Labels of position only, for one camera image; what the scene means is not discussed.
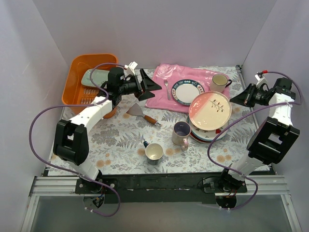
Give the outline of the aluminium frame rail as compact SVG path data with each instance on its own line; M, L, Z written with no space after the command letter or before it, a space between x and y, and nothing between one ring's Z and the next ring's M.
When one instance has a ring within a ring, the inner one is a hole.
M250 175L258 184L256 195L280 195L292 231L300 232L301 226L291 200L290 190L283 175ZM35 177L29 192L27 212L21 231L29 232L41 196L76 196L78 178L75 176Z

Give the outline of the floral table mat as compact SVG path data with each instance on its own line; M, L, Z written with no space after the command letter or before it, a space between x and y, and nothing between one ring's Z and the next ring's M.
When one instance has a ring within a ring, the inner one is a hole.
M233 105L230 121L240 119L223 139L213 145L189 138L187 151L175 145L172 131L175 123L185 121L186 114L148 109L140 102L143 112L162 125L156 127L139 116L126 112L136 103L132 95L124 96L112 118L101 120L89 133L89 158L103 174L154 174L220 172L247 154L247 143L256 131L254 117L246 107ZM163 147L163 158L150 165L143 141Z

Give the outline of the pink cream round plate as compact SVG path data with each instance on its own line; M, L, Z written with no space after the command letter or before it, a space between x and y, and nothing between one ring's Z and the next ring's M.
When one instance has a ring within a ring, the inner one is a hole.
M198 95L189 107L191 123L205 131L212 131L225 125L229 121L231 113L229 99L216 91L208 91Z

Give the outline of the pink cloth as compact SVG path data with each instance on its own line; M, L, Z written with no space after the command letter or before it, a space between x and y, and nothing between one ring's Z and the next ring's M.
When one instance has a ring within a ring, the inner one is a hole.
M209 91L211 79L216 74L222 73L208 69L189 68L176 64L161 64L156 68L153 74L153 81L160 85L162 89L154 91L155 97L148 99L145 107L187 113L189 110L188 106L177 103L173 98L171 98L170 101L168 100L164 80L166 79L169 83L169 92L171 92L172 86L177 81L184 79L197 81L203 86L205 91Z

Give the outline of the stack of coloured plates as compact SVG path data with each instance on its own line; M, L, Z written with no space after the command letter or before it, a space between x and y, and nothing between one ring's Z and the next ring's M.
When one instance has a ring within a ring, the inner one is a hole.
M229 122L227 122L222 127L215 130L202 130L193 125L189 116L187 116L186 122L191 127L190 136L201 143L210 143L218 134L229 126Z

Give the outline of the orange plastic dish bin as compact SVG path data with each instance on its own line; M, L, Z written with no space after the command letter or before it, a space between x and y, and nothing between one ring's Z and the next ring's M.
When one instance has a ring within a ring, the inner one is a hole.
M85 104L90 104L99 92L95 87L86 87L82 85L82 77L89 69L101 63L108 63L101 67L101 70L109 70L111 63L117 63L118 59L113 54L86 54L76 57L70 66L62 102L64 105L74 104L71 110L77 115L85 109Z

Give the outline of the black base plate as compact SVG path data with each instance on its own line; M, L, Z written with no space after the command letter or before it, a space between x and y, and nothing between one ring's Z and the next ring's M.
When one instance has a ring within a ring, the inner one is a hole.
M79 178L76 194L104 193L105 203L180 203L197 202L215 204L215 194L232 196L245 193L242 185L238 190L223 192L218 188L220 173L176 173L176 174L114 174L98 178L105 184L98 184Z

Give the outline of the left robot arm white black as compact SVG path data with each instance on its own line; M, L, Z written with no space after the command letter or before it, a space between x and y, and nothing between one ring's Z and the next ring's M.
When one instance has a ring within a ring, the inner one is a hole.
M122 96L133 94L139 101L155 96L154 91L161 90L144 71L140 69L142 80L137 75L125 75L123 68L113 67L108 79L101 85L99 93L91 106L82 110L70 120L60 120L56 125L53 153L66 161L87 180L86 187L92 193L102 190L103 182L98 177L99 170L88 158L88 134L91 129L122 100Z

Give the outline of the round plate dark green rim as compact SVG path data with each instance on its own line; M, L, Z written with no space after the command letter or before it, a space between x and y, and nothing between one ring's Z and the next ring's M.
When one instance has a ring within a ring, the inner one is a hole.
M177 81L171 89L173 99L185 106L189 106L198 95L204 92L203 86L191 79Z

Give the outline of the cream mug dark rim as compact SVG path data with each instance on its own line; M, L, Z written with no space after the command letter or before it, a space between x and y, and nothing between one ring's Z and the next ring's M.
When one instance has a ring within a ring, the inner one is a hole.
M212 77L210 82L210 91L222 93L226 87L230 86L232 80L228 79L225 75L216 74Z

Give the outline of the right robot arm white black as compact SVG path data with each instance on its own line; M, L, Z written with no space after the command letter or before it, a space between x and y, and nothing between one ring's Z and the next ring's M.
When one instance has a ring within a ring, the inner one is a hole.
M263 84L250 84L241 94L233 97L232 103L254 107L256 104L270 106L269 116L250 139L248 154L222 171L218 180L224 192L238 190L245 177L255 169L279 163L296 139L300 131L291 120L295 93L291 91L292 81L286 77L278 78L272 88L263 89Z

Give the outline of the small silver spoon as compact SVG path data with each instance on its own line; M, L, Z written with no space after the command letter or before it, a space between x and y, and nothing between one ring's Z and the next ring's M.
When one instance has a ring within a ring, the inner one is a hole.
M164 80L164 85L166 86L167 98L170 101L171 100L171 96L170 96L170 93L169 93L169 83L168 83L168 81L166 79Z

